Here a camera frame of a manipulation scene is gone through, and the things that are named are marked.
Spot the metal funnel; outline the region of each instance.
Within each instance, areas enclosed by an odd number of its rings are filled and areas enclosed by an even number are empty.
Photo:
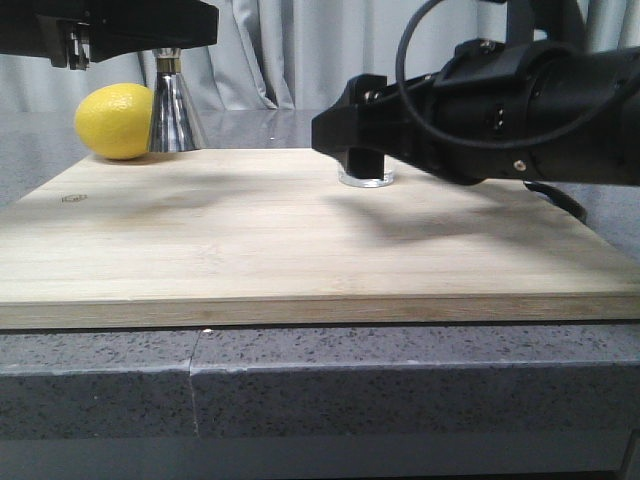
[[[153,50],[158,74],[149,132],[150,152],[186,152],[206,147],[198,112],[181,72],[180,49]]]

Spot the lemon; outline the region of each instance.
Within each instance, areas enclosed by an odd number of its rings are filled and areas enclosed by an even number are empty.
[[[127,160],[147,153],[153,93],[135,83],[118,83],[88,95],[78,106],[75,130],[98,155]]]

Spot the cable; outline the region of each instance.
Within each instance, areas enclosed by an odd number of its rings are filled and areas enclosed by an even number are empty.
[[[412,99],[409,97],[405,73],[407,50],[409,48],[411,38],[416,31],[416,28],[424,19],[424,17],[443,1],[444,0],[429,0],[421,8],[419,8],[416,13],[413,14],[411,19],[409,20],[409,23],[407,24],[407,27],[405,28],[404,33],[402,34],[402,38],[400,39],[398,52],[396,54],[395,65],[398,93],[400,94],[400,99],[404,108],[412,117],[412,120],[416,123],[416,125],[420,127],[428,136],[435,138],[436,140],[440,140],[442,142],[459,147],[475,148],[481,150],[514,150],[539,146],[544,143],[558,140],[559,138],[564,137],[578,130],[579,128],[584,127],[607,110],[615,108],[616,106],[622,104],[629,97],[634,95],[640,88],[640,74],[636,74],[629,81],[627,81],[625,85],[617,91],[616,94],[611,96],[604,103],[588,110],[575,120],[569,122],[566,125],[563,125],[562,127],[534,137],[518,140],[505,140],[502,142],[491,142],[483,140],[471,140],[468,138],[458,137],[446,133],[427,122],[420,114],[420,112],[416,109],[416,106],[414,105]]]

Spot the granite countertop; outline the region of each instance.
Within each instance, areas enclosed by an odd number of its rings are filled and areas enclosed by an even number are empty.
[[[203,123],[212,148],[308,147],[314,114],[205,112]],[[71,118],[0,120],[0,205],[85,156]],[[624,238],[627,253],[638,258],[640,242],[628,231]],[[390,435],[461,435],[472,445],[472,434],[507,443],[516,442],[514,435],[547,435],[564,438],[549,445],[571,455],[549,460],[551,447],[541,447],[528,451],[537,459],[532,465],[620,467],[631,432],[640,428],[640,324],[410,320],[375,327],[0,332],[0,445]],[[389,460],[385,473],[425,473],[418,466],[394,470],[396,464],[411,466]],[[474,473],[462,465],[436,473]]]

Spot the wooden cutting board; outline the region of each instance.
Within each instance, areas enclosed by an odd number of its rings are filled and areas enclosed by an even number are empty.
[[[640,318],[640,268],[519,182],[311,150],[80,161],[0,212],[0,328]]]

